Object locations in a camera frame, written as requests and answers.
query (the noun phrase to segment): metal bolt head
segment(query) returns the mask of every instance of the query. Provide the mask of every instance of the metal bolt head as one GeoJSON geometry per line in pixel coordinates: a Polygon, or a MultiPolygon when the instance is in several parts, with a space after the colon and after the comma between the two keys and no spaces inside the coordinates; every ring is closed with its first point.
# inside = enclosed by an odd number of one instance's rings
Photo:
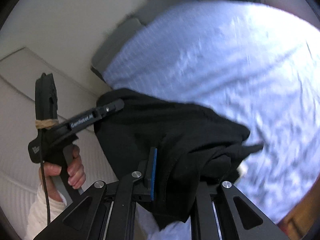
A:
{"type": "Polygon", "coordinates": [[[222,182],[222,186],[225,188],[230,188],[232,186],[232,184],[229,181],[224,181],[224,182],[222,182]]]}
{"type": "Polygon", "coordinates": [[[104,182],[101,181],[101,180],[98,180],[98,181],[96,181],[96,182],[94,183],[94,186],[95,186],[96,188],[101,188],[101,187],[103,187],[103,185],[104,185],[104,182]]]}
{"type": "Polygon", "coordinates": [[[141,177],[141,172],[140,171],[134,171],[131,175],[134,178],[140,178],[141,177]]]}

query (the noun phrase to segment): white wall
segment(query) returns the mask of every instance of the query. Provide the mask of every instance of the white wall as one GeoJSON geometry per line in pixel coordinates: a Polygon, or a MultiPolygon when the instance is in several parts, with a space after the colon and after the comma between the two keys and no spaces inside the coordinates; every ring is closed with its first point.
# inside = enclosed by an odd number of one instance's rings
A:
{"type": "Polygon", "coordinates": [[[20,0],[0,31],[0,58],[27,46],[101,95],[90,60],[108,32],[145,0],[20,0]]]}

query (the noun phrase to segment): finger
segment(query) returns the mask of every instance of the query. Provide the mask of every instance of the finger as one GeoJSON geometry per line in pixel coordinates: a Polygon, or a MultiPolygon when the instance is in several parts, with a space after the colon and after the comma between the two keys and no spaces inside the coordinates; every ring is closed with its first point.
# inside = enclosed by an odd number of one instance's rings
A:
{"type": "Polygon", "coordinates": [[[69,177],[68,179],[69,185],[74,186],[79,181],[79,179],[82,177],[83,174],[84,174],[84,167],[83,165],[81,165],[80,169],[76,172],[76,174],[69,177]]]}
{"type": "Polygon", "coordinates": [[[80,154],[80,148],[77,145],[73,145],[72,156],[73,158],[77,158],[80,154]]]}
{"type": "Polygon", "coordinates": [[[69,176],[74,176],[76,174],[76,172],[80,169],[82,165],[82,160],[81,160],[81,156],[78,155],[77,158],[73,159],[73,161],[70,163],[67,171],[69,176]]]}
{"type": "MultiPolygon", "coordinates": [[[[42,189],[44,190],[42,175],[41,175],[41,168],[39,168],[39,179],[41,182],[42,189]]],[[[45,180],[45,184],[47,187],[47,192],[48,192],[49,198],[52,198],[52,199],[59,201],[59,202],[62,202],[61,196],[57,192],[57,189],[52,181],[52,178],[50,176],[45,176],[44,180],[45,180]]]]}
{"type": "Polygon", "coordinates": [[[86,179],[85,173],[82,175],[82,177],[79,179],[79,181],[73,186],[74,189],[79,189],[82,187],[86,179]]]}
{"type": "Polygon", "coordinates": [[[43,169],[44,169],[44,176],[49,177],[49,176],[57,176],[61,172],[61,166],[45,162],[43,164],[43,169]]]}

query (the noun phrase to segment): white ribbed fabric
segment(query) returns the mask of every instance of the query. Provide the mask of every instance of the white ribbed fabric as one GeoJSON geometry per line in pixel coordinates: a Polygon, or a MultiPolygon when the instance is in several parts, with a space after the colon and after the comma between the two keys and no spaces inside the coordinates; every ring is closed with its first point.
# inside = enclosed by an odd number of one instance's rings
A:
{"type": "MultiPolygon", "coordinates": [[[[50,219],[53,221],[66,208],[63,202],[49,198],[50,219]]],[[[28,227],[24,240],[33,240],[47,226],[47,206],[44,191],[38,187],[36,201],[32,204],[28,216],[28,227]]]]}
{"type": "Polygon", "coordinates": [[[0,173],[0,192],[0,206],[12,227],[23,239],[26,233],[29,209],[36,198],[36,190],[28,189],[0,173]]]}

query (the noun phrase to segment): black cloth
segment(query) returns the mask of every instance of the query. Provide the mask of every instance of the black cloth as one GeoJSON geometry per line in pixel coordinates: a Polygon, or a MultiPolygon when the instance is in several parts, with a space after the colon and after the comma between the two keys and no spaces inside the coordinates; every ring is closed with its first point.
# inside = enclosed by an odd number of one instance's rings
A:
{"type": "Polygon", "coordinates": [[[199,179],[220,182],[262,145],[241,146],[250,131],[195,104],[166,102],[129,89],[108,92],[103,106],[121,98],[124,109],[94,130],[118,179],[135,171],[157,147],[155,200],[143,206],[158,215],[186,221],[199,179]]]}

